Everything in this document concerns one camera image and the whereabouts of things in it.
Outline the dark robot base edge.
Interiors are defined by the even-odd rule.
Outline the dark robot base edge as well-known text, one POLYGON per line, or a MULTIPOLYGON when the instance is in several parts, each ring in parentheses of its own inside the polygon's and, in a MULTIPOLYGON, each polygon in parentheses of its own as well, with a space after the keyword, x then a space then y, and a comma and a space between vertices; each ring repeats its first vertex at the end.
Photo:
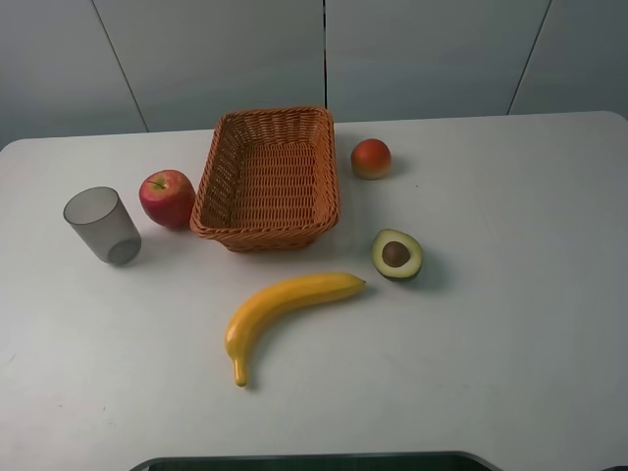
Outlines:
POLYGON ((161 457, 132 470, 497 470, 461 451, 161 457))

